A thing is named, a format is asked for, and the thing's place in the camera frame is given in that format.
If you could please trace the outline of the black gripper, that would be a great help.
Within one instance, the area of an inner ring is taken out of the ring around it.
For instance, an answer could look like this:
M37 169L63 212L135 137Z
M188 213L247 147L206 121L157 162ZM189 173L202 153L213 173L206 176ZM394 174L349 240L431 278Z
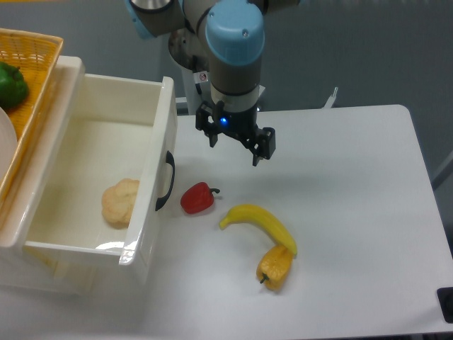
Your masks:
M213 108L203 101L195 113L195 128L203 131L210 147L216 145L218 134L238 140L252 153L252 165L257 166L261 159L269 160L276 149L275 129L259 128L257 113L256 104L241 112L230 112L223 101L214 104Z

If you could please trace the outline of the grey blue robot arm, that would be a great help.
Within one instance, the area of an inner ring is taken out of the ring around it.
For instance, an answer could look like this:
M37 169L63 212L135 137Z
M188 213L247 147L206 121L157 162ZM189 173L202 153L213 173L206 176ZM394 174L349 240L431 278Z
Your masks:
M270 159L275 131L256 122L266 5L254 1L126 1L125 5L142 37L183 30L198 43L198 50L189 54L192 64L207 63L210 99L196 110L195 127L209 138L210 146L223 134L252 153L254 166Z

